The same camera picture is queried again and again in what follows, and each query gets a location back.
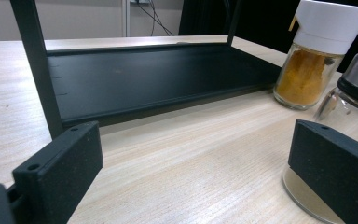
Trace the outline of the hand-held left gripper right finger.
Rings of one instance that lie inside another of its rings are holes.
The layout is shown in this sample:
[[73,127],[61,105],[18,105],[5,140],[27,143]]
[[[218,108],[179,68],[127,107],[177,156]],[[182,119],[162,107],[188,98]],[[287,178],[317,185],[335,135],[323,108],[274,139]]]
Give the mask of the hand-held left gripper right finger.
[[297,120],[289,167],[346,224],[358,224],[358,141]]

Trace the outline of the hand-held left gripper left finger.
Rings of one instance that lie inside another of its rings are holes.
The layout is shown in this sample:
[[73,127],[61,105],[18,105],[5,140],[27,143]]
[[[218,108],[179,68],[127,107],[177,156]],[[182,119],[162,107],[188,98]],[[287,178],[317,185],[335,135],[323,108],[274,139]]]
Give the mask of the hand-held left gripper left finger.
[[72,127],[13,171],[19,224],[66,224],[103,168],[99,124]]

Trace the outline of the white lid spice jar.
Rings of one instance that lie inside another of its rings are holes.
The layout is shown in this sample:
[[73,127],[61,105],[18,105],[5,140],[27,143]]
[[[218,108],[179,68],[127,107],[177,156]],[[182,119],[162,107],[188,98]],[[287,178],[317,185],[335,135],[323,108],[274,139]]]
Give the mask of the white lid spice jar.
[[358,36],[358,7],[300,0],[292,23],[298,29],[273,93],[280,104],[307,110],[320,100]]

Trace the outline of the black metal shelf rack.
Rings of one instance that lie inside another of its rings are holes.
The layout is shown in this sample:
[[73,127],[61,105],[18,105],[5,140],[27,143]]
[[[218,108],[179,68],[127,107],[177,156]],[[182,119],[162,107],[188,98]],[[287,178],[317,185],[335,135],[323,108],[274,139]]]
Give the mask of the black metal shelf rack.
[[48,50],[35,0],[10,0],[51,136],[270,89],[279,66],[220,43]]

